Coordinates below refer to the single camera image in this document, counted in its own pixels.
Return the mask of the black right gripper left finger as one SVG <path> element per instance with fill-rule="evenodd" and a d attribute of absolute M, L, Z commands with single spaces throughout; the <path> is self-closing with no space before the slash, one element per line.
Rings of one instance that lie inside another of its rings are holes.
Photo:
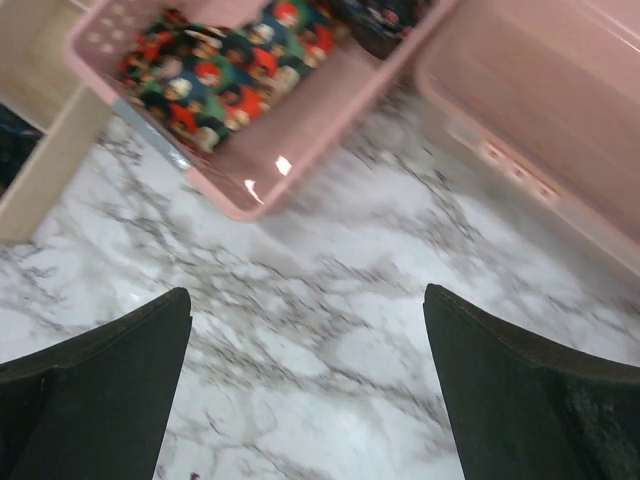
<path fill-rule="evenodd" d="M 179 287 L 3 363 L 2 478 L 152 478 L 191 327 Z"/>

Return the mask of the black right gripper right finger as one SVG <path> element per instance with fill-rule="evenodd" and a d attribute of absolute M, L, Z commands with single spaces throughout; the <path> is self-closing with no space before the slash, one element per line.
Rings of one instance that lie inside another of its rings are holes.
<path fill-rule="evenodd" d="M 561 345 L 441 285 L 424 318 L 467 479 L 636 479 L 639 369 Z"/>

